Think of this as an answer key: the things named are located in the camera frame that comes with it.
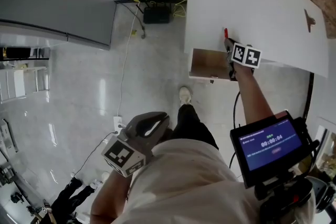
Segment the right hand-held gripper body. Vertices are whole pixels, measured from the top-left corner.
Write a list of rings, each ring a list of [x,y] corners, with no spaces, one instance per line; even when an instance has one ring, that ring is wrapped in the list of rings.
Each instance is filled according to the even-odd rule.
[[[231,81],[236,81],[236,71],[234,63],[248,67],[252,73],[260,66],[262,51],[253,48],[251,45],[240,44],[231,39],[231,50],[226,50],[229,67],[229,78]]]

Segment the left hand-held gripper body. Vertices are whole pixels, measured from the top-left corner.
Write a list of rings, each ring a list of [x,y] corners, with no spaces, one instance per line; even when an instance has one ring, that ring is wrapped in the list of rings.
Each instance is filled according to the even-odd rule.
[[[153,148],[170,123],[165,112],[135,116],[118,135],[111,137],[101,155],[116,172],[129,177],[153,158]]]

